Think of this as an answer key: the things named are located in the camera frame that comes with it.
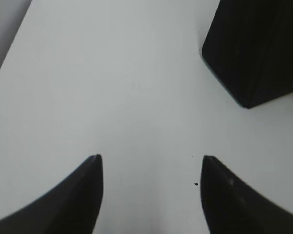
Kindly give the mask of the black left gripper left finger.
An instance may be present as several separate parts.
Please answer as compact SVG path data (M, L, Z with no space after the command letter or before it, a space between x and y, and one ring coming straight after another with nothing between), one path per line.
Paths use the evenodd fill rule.
M101 155L88 157L42 197L0 220L0 234L91 234L103 199Z

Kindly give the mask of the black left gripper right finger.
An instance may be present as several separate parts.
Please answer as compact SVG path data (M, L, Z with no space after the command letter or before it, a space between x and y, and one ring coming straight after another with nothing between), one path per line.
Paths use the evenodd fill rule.
M215 156L204 156L200 196L211 234L293 234L293 214L262 196Z

